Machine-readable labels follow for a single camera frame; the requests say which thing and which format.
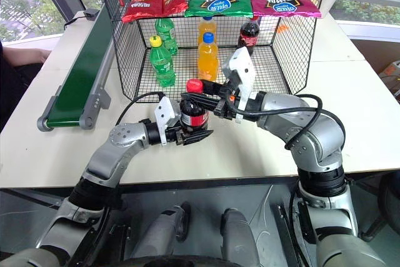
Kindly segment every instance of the red bottle cap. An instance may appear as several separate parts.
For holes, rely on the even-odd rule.
[[[186,92],[203,93],[203,84],[200,79],[191,78],[186,82]]]

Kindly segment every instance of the hand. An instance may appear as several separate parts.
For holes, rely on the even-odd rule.
[[[46,62],[46,60],[48,59],[51,51],[50,50],[45,50],[45,49],[38,49],[38,55],[39,55],[39,61],[41,63]]]

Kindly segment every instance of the orange juice bottle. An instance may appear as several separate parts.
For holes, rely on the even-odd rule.
[[[214,42],[213,33],[204,33],[199,45],[199,59],[197,60],[197,76],[199,79],[215,81],[218,75],[218,46]]]
[[[199,37],[197,39],[197,45],[202,43],[205,33],[213,33],[214,42],[217,43],[217,24],[212,18],[213,17],[203,17],[203,20],[199,23]]]

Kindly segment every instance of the green conveyor belt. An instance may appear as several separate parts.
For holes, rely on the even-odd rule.
[[[50,128],[79,126],[79,118],[110,40],[110,18],[106,8],[103,8],[50,111],[47,126]]]

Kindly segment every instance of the soda bottle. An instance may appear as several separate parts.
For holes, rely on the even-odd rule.
[[[197,39],[197,45],[200,45],[203,41],[204,33],[213,33],[214,42],[217,43],[217,23],[212,19],[213,17],[203,17],[203,20],[199,23],[199,37]]]
[[[260,27],[257,20],[258,17],[254,16],[253,18],[249,18],[249,21],[242,25],[236,49],[245,46],[247,47],[249,54],[253,54],[254,46],[257,43],[258,34],[260,33]]]
[[[186,92],[203,93],[203,84],[200,79],[192,78],[186,82]],[[188,99],[181,100],[181,123],[186,131],[193,132],[207,129],[208,111],[200,108]]]
[[[171,53],[164,47],[159,36],[150,37],[150,62],[156,72],[157,82],[162,87],[175,84],[175,72]]]
[[[171,19],[160,18],[155,23],[157,34],[161,37],[165,48],[174,56],[178,52],[176,44],[175,26]]]
[[[214,42],[213,33],[204,33],[199,45],[199,59],[197,60],[197,76],[199,79],[215,81],[218,74],[218,47]]]

